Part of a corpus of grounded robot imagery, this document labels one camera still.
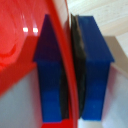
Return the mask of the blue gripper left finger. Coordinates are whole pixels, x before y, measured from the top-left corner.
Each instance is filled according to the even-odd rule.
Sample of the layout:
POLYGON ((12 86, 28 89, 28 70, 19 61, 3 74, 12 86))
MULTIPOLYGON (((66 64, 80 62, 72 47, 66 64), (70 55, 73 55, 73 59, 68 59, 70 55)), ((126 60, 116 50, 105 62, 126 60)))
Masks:
POLYGON ((61 122, 68 117, 68 88, 49 15, 44 18, 34 61, 38 67, 43 121, 61 122))

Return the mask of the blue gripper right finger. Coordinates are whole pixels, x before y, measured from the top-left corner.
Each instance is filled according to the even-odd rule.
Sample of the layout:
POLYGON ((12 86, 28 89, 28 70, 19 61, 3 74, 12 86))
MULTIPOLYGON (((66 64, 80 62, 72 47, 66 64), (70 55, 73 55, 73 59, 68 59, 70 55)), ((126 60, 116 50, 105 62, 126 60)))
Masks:
POLYGON ((100 120, 113 55, 93 16, 71 16, 71 39, 79 117, 100 120))

